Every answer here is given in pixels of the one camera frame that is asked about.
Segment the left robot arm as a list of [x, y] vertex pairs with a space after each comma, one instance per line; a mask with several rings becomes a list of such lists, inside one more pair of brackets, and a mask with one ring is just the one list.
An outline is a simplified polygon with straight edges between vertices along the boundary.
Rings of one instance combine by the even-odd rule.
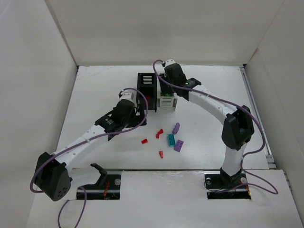
[[68, 193], [74, 183], [81, 189], [89, 185], [103, 187], [107, 182], [107, 171], [100, 165], [90, 165], [98, 171], [98, 175], [92, 181], [85, 177], [83, 184], [78, 178], [72, 177], [72, 170], [98, 146], [143, 125], [147, 114], [147, 100], [138, 104], [126, 99], [120, 100], [112, 111], [100, 117], [73, 143], [52, 154], [42, 153], [30, 182], [30, 190], [33, 193], [45, 193], [52, 201], [58, 201]]

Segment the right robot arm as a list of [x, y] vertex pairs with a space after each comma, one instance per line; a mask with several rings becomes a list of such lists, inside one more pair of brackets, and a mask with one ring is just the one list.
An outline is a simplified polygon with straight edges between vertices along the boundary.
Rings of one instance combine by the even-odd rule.
[[200, 81], [187, 79], [181, 66], [170, 59], [162, 63], [164, 75], [159, 77], [160, 84], [166, 85], [177, 96], [198, 105], [214, 116], [222, 125], [221, 139], [226, 146], [224, 162], [220, 172], [229, 178], [235, 178], [241, 172], [241, 159], [247, 143], [254, 133], [252, 118], [247, 106], [237, 108], [234, 105], [212, 98]]

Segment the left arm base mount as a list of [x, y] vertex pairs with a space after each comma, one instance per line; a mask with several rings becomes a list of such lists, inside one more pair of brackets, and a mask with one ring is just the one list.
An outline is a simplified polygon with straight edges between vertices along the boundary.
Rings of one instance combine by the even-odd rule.
[[98, 179], [93, 184], [83, 185], [78, 188], [76, 192], [77, 200], [85, 199], [85, 192], [87, 200], [119, 200], [121, 175], [120, 170], [105, 170], [96, 163], [91, 164], [98, 170]]

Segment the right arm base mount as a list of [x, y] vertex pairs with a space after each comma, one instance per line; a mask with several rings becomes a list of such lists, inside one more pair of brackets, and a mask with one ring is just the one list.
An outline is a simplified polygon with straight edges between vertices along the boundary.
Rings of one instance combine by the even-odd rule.
[[250, 200], [251, 195], [248, 186], [241, 186], [232, 189], [238, 185], [247, 182], [246, 175], [241, 173], [232, 182], [226, 182], [220, 173], [207, 173], [204, 175], [204, 186], [207, 190], [207, 199], [209, 200]]

